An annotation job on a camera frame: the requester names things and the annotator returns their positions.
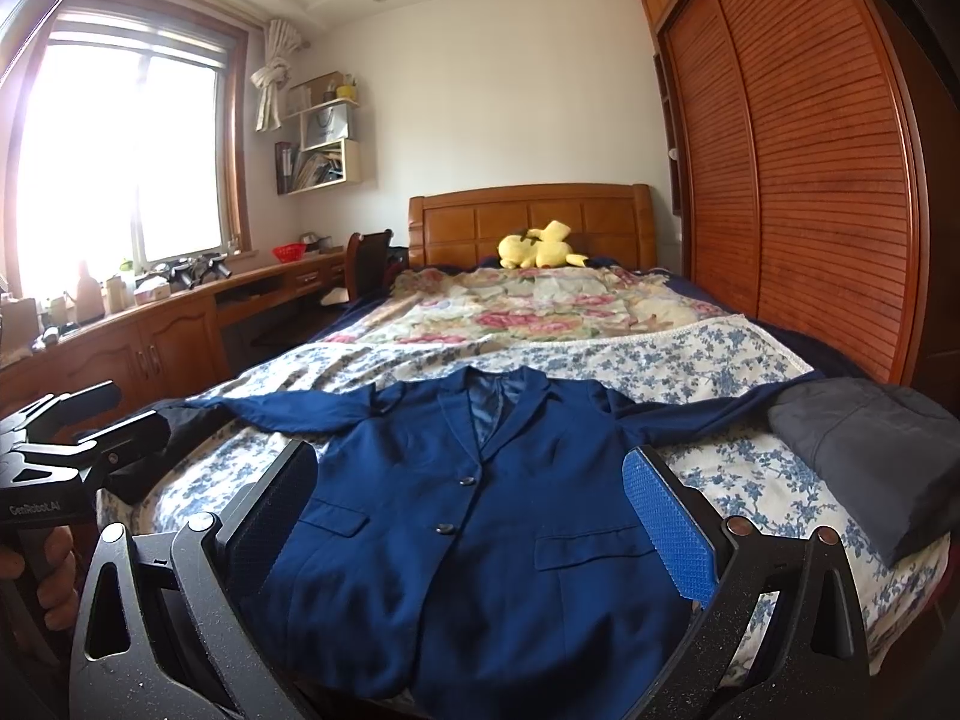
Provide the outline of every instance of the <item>wooden window frame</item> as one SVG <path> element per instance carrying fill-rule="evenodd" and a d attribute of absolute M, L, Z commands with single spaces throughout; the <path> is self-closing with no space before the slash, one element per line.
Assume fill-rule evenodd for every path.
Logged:
<path fill-rule="evenodd" d="M 233 46 L 227 56 L 227 72 L 224 90 L 224 110 L 221 130 L 223 132 L 224 204 L 227 206 L 229 233 L 237 237 L 241 251 L 251 250 L 250 219 L 247 212 L 247 177 L 244 166 L 244 95 L 247 81 L 247 45 L 250 33 L 241 26 L 223 22 L 206 13 L 165 0 L 85 0 L 102 1 L 105 4 L 120 4 L 160 15 L 175 18 L 189 25 L 199 26 L 232 38 Z M 10 150 L 7 154 L 7 176 L 4 186 L 3 234 L 6 260 L 6 278 L 10 290 L 21 298 L 20 261 L 16 242 L 16 184 L 23 146 L 23 130 L 27 118 L 30 94 L 40 72 L 40 64 L 46 52 L 46 41 L 56 18 L 52 14 L 37 33 L 37 47 L 26 59 L 27 67 L 13 112 Z"/>

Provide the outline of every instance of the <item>floral blanket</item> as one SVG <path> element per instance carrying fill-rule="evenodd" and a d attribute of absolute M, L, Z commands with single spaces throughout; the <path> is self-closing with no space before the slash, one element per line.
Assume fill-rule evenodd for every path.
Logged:
<path fill-rule="evenodd" d="M 488 337 L 454 346 L 367 346 L 309 343 L 208 395 L 241 397 L 282 389 L 347 391 L 374 383 L 433 379 L 463 365 L 488 371 L 529 365 L 554 378 L 596 379 L 637 401 L 690 402 L 738 395 L 764 382 L 784 381 L 809 370 L 803 360 L 741 316 L 714 317 L 676 330 L 565 343 L 504 343 Z M 304 437 L 323 452 L 322 436 Z M 196 512 L 219 512 L 243 484 L 256 480 L 288 437 L 266 435 L 234 421 L 198 447 L 134 509 L 101 491 L 103 523 L 120 520 L 135 533 L 179 528 Z M 742 424 L 697 445 L 661 450 L 680 479 L 702 490 L 723 515 L 750 517 L 765 533 L 806 538 L 818 525 L 843 536 L 863 608 L 874 670 L 890 644 L 923 609 L 947 567 L 949 537 L 884 567 L 864 533 L 827 486 L 786 445 L 765 431 L 762 420 Z M 750 667 L 770 619 L 773 598 L 764 598 L 728 678 Z"/>
<path fill-rule="evenodd" d="M 724 311 L 667 287 L 666 274 L 622 268 L 403 271 L 391 298 L 328 343 L 574 341 L 655 333 Z"/>

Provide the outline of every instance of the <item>cabinet handle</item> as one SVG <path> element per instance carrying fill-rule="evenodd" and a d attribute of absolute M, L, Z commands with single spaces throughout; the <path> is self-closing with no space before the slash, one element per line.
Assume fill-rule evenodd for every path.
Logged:
<path fill-rule="evenodd" d="M 150 344 L 150 359 L 154 363 L 154 373 L 160 376 L 160 352 L 152 343 Z"/>
<path fill-rule="evenodd" d="M 147 369 L 147 355 L 143 352 L 136 353 L 136 362 L 140 363 L 140 370 L 143 373 L 143 378 L 150 378 L 150 370 Z"/>

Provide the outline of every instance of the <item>stuffed animal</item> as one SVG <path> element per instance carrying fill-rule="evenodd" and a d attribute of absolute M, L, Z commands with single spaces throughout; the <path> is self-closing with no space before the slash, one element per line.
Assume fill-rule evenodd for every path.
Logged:
<path fill-rule="evenodd" d="M 538 268 L 561 268 L 564 265 L 574 265 L 583 268 L 587 255 L 574 254 L 565 238 L 570 234 L 570 228 L 561 221 L 553 220 L 542 230 L 529 230 L 527 235 L 539 240 L 534 244 L 536 252 L 536 266 Z"/>
<path fill-rule="evenodd" d="M 564 265 L 584 266 L 587 255 L 574 254 L 565 238 L 570 228 L 551 221 L 542 230 L 529 230 L 526 235 L 507 235 L 498 247 L 503 268 L 559 268 Z"/>

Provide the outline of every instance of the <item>red-brown closet door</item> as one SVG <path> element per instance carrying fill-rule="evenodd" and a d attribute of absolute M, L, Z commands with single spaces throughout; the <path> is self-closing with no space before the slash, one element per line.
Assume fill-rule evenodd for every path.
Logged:
<path fill-rule="evenodd" d="M 718 1 L 757 153 L 758 315 L 899 379 L 918 255 L 889 59 L 870 13 L 862 0 Z"/>
<path fill-rule="evenodd" d="M 693 198 L 690 277 L 736 311 L 757 310 L 757 197 L 736 57 L 713 0 L 689 0 L 665 33 Z"/>

